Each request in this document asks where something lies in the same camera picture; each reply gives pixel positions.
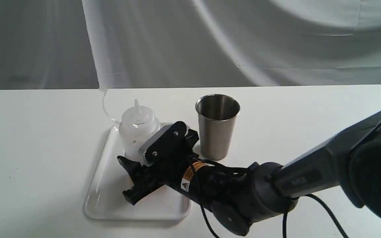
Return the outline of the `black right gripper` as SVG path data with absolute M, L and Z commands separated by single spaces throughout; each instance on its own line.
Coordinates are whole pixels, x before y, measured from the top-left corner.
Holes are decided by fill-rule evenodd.
M 189 199 L 196 199 L 197 185 L 192 169 L 198 171 L 207 167 L 195 153 L 188 156 L 180 155 L 178 158 L 168 157 L 152 166 L 144 166 L 140 162 L 131 161 L 120 155 L 117 156 L 117 160 L 134 184 L 122 191 L 122 195 L 131 205 L 136 205 L 164 185 Z

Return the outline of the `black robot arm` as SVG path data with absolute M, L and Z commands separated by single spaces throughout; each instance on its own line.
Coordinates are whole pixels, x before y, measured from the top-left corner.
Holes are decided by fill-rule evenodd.
M 201 159 L 192 149 L 198 133 L 182 121 L 163 127 L 144 149 L 146 165 L 118 156 L 133 186 L 123 191 L 132 205 L 166 185 L 197 203 L 206 225 L 206 211 L 231 233 L 246 236 L 252 224 L 287 215 L 302 196 L 319 202 L 343 237 L 347 237 L 330 208 L 315 192 L 340 186 L 357 208 L 367 207 L 381 218 L 381 111 L 340 131 L 292 162 L 247 168 L 228 167 Z

